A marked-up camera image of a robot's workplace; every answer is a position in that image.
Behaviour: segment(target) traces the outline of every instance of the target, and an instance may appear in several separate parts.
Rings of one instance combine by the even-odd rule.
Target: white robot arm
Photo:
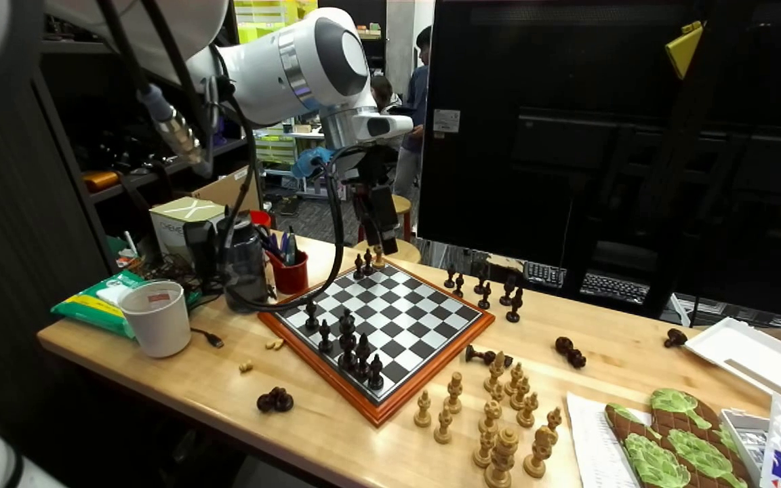
[[[213,86],[216,38],[227,0],[163,0],[182,57],[194,86]],[[154,75],[177,82],[167,54],[142,0],[113,0],[121,31]],[[45,0],[52,17],[67,20],[108,38],[95,0]],[[319,113],[333,150],[395,139],[413,131],[407,118],[379,113],[368,90],[368,66],[353,20],[338,8],[318,8],[307,20],[261,42],[220,50],[235,86],[235,103],[253,124],[277,124],[291,118]]]

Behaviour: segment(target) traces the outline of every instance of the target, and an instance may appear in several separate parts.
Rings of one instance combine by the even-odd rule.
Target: wooden tabletop
[[[308,283],[319,283],[331,269],[331,248],[319,242],[297,242],[308,252]],[[444,283],[441,269],[425,269],[387,257],[428,283]],[[657,389],[684,389],[710,408],[735,408],[753,414],[767,412],[767,397],[729,378],[727,371],[693,357],[687,351],[665,351],[668,324],[611,311],[556,296],[525,292],[521,324],[504,319],[504,306],[490,309],[495,324],[476,337],[476,351],[501,351],[521,362],[531,390],[539,399],[535,429],[544,424],[552,408],[563,410],[563,393],[596,401],[620,401],[643,408]],[[52,324],[37,334],[40,345],[90,371],[132,389],[182,414],[266,451],[297,470],[325,478],[335,486],[486,486],[483,470],[471,463],[481,435],[476,421],[489,393],[483,380],[489,368],[449,362],[428,382],[434,399],[432,414],[436,425],[438,404],[447,397],[452,371],[463,378],[462,404],[452,418],[449,446],[436,446],[432,429],[414,429],[417,401],[403,404],[382,429],[361,418],[322,378],[318,378],[288,347],[268,351],[277,337],[254,314],[230,314],[224,302],[212,302],[193,314],[193,326],[213,330],[224,340],[223,351],[208,347],[201,337],[166,362],[151,362],[135,345],[101,334],[67,319]],[[552,353],[556,337],[570,337],[588,357],[586,368],[573,368]],[[272,389],[288,389],[295,408],[284,414],[264,414],[254,401]],[[501,425],[521,436],[516,486],[581,486],[570,424],[559,425],[559,443],[547,459],[543,479],[531,479],[521,462],[531,447],[535,429],[521,429],[516,412],[501,404]]]

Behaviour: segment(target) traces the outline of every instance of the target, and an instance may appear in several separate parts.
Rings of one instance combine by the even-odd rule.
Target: paper
[[[563,397],[570,408],[570,424],[573,424],[573,439],[574,439],[574,455],[584,488],[641,488],[623,447],[616,443],[607,418],[604,404],[592,401],[584,397]],[[630,410],[634,418],[647,424],[645,412]]]

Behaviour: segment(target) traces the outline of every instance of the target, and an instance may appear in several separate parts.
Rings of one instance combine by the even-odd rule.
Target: cup
[[[185,291],[178,283],[154,280],[118,302],[118,309],[135,330],[137,347],[148,357],[167,357],[193,340]]]
[[[308,256],[307,252],[297,252],[293,267],[278,261],[273,252],[268,252],[268,261],[273,267],[273,283],[277,283],[278,292],[293,296],[293,292],[307,291],[307,286],[308,286],[308,275],[307,275]]]

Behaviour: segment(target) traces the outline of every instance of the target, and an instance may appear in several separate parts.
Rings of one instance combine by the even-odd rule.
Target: wooden chessboard frame
[[[382,263],[386,269],[395,269],[409,275],[413,280],[438,291],[441,296],[462,302],[459,296],[447,292],[444,287],[425,283],[424,276],[399,269],[392,263]],[[425,389],[474,337],[481,337],[490,324],[490,311],[481,311],[470,329],[463,329],[452,343],[447,343],[432,362],[425,362],[417,371],[413,371],[387,399],[379,404],[372,401],[357,385],[353,385],[333,364],[329,364],[311,345],[307,345],[295,330],[291,330],[278,314],[257,311],[257,318],[302,357],[307,362],[335,393],[341,393],[372,425],[382,425],[392,418],[417,390]]]

